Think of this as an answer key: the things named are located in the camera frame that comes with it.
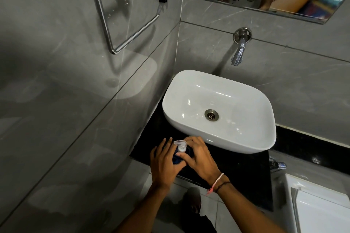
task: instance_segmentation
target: white toilet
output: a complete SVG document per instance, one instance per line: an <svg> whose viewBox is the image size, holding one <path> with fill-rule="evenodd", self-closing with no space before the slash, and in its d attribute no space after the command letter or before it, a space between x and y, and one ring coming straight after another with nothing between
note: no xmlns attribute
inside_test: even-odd
<svg viewBox="0 0 350 233"><path fill-rule="evenodd" d="M282 179L286 191L282 212L288 233L350 233L347 195L289 174Z"/></svg>

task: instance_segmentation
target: person's left hand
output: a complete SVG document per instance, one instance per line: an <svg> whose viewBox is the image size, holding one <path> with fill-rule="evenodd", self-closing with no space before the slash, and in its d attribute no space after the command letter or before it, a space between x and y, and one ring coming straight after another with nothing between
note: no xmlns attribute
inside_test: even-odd
<svg viewBox="0 0 350 233"><path fill-rule="evenodd" d="M164 187L167 190L173 184L175 177L180 170L186 166L185 160L179 164L173 164L173 154L176 150L176 145L172 144L173 138L169 138L169 141L165 145L166 138L160 143L158 147L155 147L151 151L151 171L152 171L152 186Z"/></svg>

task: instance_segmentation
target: hand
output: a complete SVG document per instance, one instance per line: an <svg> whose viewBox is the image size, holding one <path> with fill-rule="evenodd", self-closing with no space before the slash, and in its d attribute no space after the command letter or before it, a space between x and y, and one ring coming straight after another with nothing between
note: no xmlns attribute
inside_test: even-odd
<svg viewBox="0 0 350 233"><path fill-rule="evenodd" d="M176 150L176 145L172 144L173 138L170 137L162 150L165 141L166 139L164 138L160 145L153 148L151 151L152 186L169 190L176 175L186 166L186 162L181 161L179 164L174 165L173 155Z"/></svg>
<svg viewBox="0 0 350 233"><path fill-rule="evenodd" d="M192 147L195 154L194 158L182 152L178 152L176 155L186 161L202 179L212 186L216 179L219 178L221 172L213 160L208 147L201 137L186 137L184 140Z"/></svg>

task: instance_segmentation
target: sink drain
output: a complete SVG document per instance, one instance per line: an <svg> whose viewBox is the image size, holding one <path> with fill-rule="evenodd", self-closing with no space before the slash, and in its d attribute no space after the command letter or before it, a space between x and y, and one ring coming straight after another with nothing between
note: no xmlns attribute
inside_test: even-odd
<svg viewBox="0 0 350 233"><path fill-rule="evenodd" d="M204 112L205 118L209 121L215 122L219 119L219 114L214 110L206 110Z"/></svg>

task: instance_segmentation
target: sink basin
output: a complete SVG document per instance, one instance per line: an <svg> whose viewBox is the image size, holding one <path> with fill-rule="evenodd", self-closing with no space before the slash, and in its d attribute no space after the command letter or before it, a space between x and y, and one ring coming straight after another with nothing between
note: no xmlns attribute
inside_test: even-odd
<svg viewBox="0 0 350 233"><path fill-rule="evenodd" d="M230 151L257 153L276 141L269 99L226 78L194 70L178 73L165 93L163 111L176 129Z"/></svg>

